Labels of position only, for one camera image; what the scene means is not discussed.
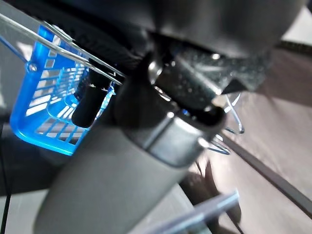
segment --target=blue plastic basket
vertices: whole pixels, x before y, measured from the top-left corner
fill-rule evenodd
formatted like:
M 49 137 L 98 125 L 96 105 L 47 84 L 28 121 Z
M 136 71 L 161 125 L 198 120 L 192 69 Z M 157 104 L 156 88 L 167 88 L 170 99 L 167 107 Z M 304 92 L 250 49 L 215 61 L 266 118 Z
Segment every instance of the blue plastic basket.
M 40 26 L 38 34 L 75 54 L 82 55 Z M 36 42 L 22 83 L 10 124 L 14 133 L 31 144 L 71 155 L 88 129 L 75 126 L 71 116 L 77 106 L 73 93 L 88 68 Z M 104 99 L 99 116 L 114 94 Z

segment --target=metal wire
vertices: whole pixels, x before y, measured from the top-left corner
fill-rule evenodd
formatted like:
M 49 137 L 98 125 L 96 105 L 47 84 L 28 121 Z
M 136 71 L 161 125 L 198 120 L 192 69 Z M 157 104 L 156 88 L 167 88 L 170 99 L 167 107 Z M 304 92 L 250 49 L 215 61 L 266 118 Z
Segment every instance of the metal wire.
M 65 32 L 63 32 L 61 29 L 54 25 L 50 25 L 49 23 L 43 21 L 42 25 L 45 26 L 47 29 L 49 29 L 52 33 L 56 34 L 60 39 L 62 39 L 64 42 L 78 50 L 80 53 L 85 54 L 87 57 L 91 58 L 95 62 L 111 69 L 113 72 L 116 72 L 116 74 L 120 75 L 121 77 L 126 77 L 121 71 L 117 70 L 116 68 L 112 67 L 111 65 L 105 63 L 104 61 L 100 60 L 98 57 L 90 54 L 89 52 L 85 51 L 84 49 L 81 49 L 78 45 L 76 45 L 73 42 L 73 39 L 67 35 Z
M 218 142 L 216 142 L 215 140 L 212 140 L 210 142 L 211 145 L 215 146 L 216 148 L 212 148 L 212 147 L 209 147 L 208 150 L 211 150 L 211 151 L 214 151 L 214 152 L 217 152 L 217 153 L 220 153 L 220 154 L 223 154 L 223 155 L 230 155 L 230 150 L 225 147 L 224 145 L 221 145 L 219 144 Z
M 8 47 L 17 57 L 19 57 L 23 63 L 27 63 L 27 59 L 25 59 L 24 55 L 22 55 L 13 45 L 11 45 L 6 39 L 4 39 L 0 35 L 0 42 L 2 42 L 6 47 Z
M 67 50 L 65 50 L 65 49 L 63 49 L 57 45 L 54 45 L 52 42 L 50 42 L 47 39 L 39 36 L 37 33 L 29 30 L 28 28 L 26 28 L 23 25 L 15 22 L 14 20 L 0 14 L 0 21 L 2 21 L 5 25 L 15 29 L 16 31 L 23 33 L 27 37 L 38 41 L 39 43 L 41 43 L 44 46 L 48 47 L 49 49 L 57 52 L 58 54 L 63 55 L 64 57 L 67 57 L 67 58 L 69 58 L 75 62 L 81 63 L 82 65 L 89 67 L 90 69 L 94 70 L 95 72 L 107 77 L 108 79 L 113 81 L 115 84 L 121 85 L 120 81 L 118 81 L 117 79 L 115 79 L 114 77 L 109 75 L 108 73 L 106 73 L 106 72 L 98 69 L 94 65 L 92 65 L 91 63 L 89 63 L 89 61 L 87 59 L 80 57 L 79 55 L 76 55 L 72 52 L 69 52 L 69 51 L 67 51 Z
M 242 133 L 244 133 L 245 132 L 245 128 L 244 128 L 242 122 L 240 121 L 240 118 L 239 118 L 235 108 L 233 107 L 233 105 L 232 105 L 232 103 L 231 103 L 231 101 L 229 99 L 229 96 L 227 94 L 225 95 L 225 98 L 226 98 L 226 101 L 228 103 L 228 106 L 231 109 L 231 112 L 232 112 L 232 114 L 234 116 L 234 119 L 235 119 L 235 121 L 238 124 L 239 132 L 237 133 L 236 131 L 234 131 L 233 129 L 231 129 L 229 127 L 226 127 L 225 130 L 227 130 L 228 132 L 233 133 L 233 134 L 242 134 Z

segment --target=black cable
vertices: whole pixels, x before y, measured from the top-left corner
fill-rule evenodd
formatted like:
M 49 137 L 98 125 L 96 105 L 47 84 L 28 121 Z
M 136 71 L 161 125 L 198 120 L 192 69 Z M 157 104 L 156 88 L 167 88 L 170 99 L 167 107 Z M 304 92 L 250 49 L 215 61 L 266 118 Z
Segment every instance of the black cable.
M 5 191 L 6 191 L 6 200 L 5 200 L 3 217 L 2 217 L 2 222 L 1 222 L 0 234 L 4 234 L 4 232 L 5 232 L 5 226 L 6 226 L 6 221 L 7 221 L 9 206 L 10 206 L 10 200 L 11 200 L 11 189 L 10 189 L 10 186 L 8 184 L 8 179 L 7 179 L 7 176 L 5 173 L 4 159 L 2 156 L 2 147 L 1 147 L 2 130 L 3 130 L 3 123 L 0 124 L 0 164 L 1 164 L 2 176 L 3 176 L 3 180 L 4 180 L 4 187 L 5 187 Z

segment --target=metal rod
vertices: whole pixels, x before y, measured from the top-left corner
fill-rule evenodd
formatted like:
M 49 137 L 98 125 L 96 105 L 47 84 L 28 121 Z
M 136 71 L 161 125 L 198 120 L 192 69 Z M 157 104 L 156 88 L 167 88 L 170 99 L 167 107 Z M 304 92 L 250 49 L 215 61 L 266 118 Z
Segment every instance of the metal rod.
M 15 22 L 14 20 L 0 14 L 0 20 L 7 26 L 15 29 L 16 31 L 23 33 L 24 35 L 26 35 L 27 37 L 36 40 L 38 42 L 40 42 L 41 44 L 43 44 L 44 46 L 48 47 L 51 50 L 54 50 L 55 52 L 57 52 L 60 55 L 63 55 L 75 62 L 81 63 L 84 66 L 89 67 L 90 69 L 94 70 L 95 72 L 107 77 L 108 79 L 110 79 L 111 81 L 113 81 L 114 83 L 121 85 L 121 82 L 118 81 L 117 79 L 113 78 L 112 76 L 110 76 L 109 74 L 107 74 L 106 72 L 98 69 L 97 67 L 95 67 L 94 65 L 92 65 L 91 63 L 89 63 L 89 61 L 83 57 L 80 57 L 72 52 L 69 52 L 57 45 L 54 45 L 53 43 L 51 43 L 50 41 L 48 41 L 47 39 L 39 36 L 37 33 L 29 30 L 28 28 L 24 27 L 23 25 Z
M 8 47 L 17 57 L 20 58 L 20 60 L 23 61 L 23 63 L 27 63 L 28 60 L 25 59 L 24 55 L 22 55 L 13 45 L 11 45 L 6 39 L 4 39 L 0 35 L 0 42 L 2 42 L 6 47 Z
M 90 54 L 88 51 L 85 51 L 84 49 L 81 49 L 78 45 L 76 45 L 73 42 L 73 39 L 67 35 L 65 32 L 63 32 L 62 30 L 60 30 L 59 28 L 50 25 L 49 23 L 43 21 L 42 25 L 45 26 L 47 29 L 49 29 L 52 33 L 56 34 L 60 39 L 62 39 L 63 41 L 65 41 L 67 44 L 69 44 L 70 46 L 72 46 L 73 48 L 75 48 L 76 50 L 78 50 L 79 52 L 81 52 L 82 54 L 87 55 L 89 58 L 91 58 L 92 60 L 94 60 L 95 62 L 111 69 L 112 71 L 116 72 L 118 75 L 120 75 L 121 77 L 126 77 L 121 71 L 117 70 L 116 68 L 112 67 L 111 65 L 107 64 L 106 62 L 100 60 L 98 57 Z

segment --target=screw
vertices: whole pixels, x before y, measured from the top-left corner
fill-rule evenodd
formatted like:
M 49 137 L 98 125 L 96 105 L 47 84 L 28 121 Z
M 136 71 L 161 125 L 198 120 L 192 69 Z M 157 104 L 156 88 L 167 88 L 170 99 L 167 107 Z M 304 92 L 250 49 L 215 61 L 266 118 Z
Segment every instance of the screw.
M 35 64 L 31 63 L 31 64 L 28 65 L 28 69 L 31 72 L 36 72 L 37 71 L 37 66 Z

